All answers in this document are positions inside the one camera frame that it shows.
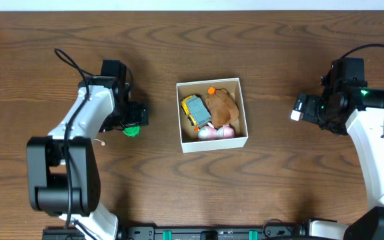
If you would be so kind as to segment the yellow grey toy truck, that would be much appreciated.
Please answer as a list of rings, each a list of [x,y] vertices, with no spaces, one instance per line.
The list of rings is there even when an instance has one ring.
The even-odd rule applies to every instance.
[[[190,95],[184,98],[180,104],[192,126],[200,128],[211,120],[211,115],[199,96]]]

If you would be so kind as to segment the green ribbed round toy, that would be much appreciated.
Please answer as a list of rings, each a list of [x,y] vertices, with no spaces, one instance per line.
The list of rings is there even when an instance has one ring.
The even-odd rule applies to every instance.
[[[134,127],[127,127],[123,130],[123,133],[128,137],[136,137],[138,134],[140,134],[141,127],[140,126],[134,126]]]

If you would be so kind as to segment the brown plush bear toy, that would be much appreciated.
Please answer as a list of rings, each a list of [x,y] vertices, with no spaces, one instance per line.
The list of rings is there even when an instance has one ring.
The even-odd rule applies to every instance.
[[[211,114],[211,123],[215,128],[229,125],[239,118],[239,108],[226,89],[210,87],[205,104]]]

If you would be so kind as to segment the white wooden pellet drum toy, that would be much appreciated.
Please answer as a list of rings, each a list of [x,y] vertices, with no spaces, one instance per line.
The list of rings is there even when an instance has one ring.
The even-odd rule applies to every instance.
[[[94,139],[94,141],[99,142],[102,146],[106,146],[106,142],[100,139]]]

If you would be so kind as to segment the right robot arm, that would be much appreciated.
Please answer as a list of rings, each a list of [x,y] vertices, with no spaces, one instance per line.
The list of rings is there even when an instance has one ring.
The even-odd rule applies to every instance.
[[[336,135],[351,137],[367,192],[368,212],[345,225],[312,220],[312,239],[384,239],[384,90],[345,87],[321,96],[299,94],[291,118],[317,124]]]

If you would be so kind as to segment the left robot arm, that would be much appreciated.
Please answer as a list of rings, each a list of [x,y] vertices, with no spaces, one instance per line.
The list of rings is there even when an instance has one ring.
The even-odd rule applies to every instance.
[[[79,83],[65,118],[45,137],[27,143],[29,201],[36,211],[64,220],[43,230],[43,239],[120,239],[119,220],[100,200],[101,180],[93,150],[100,132],[147,124],[147,110],[129,100],[124,77],[95,75]]]

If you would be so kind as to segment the pink white plush toy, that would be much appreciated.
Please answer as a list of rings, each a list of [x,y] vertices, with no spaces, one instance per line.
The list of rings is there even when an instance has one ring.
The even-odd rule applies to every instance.
[[[216,128],[212,123],[208,122],[205,126],[200,128],[197,132],[198,140],[210,141],[218,139],[231,139],[235,136],[235,130],[230,125],[223,125]]]

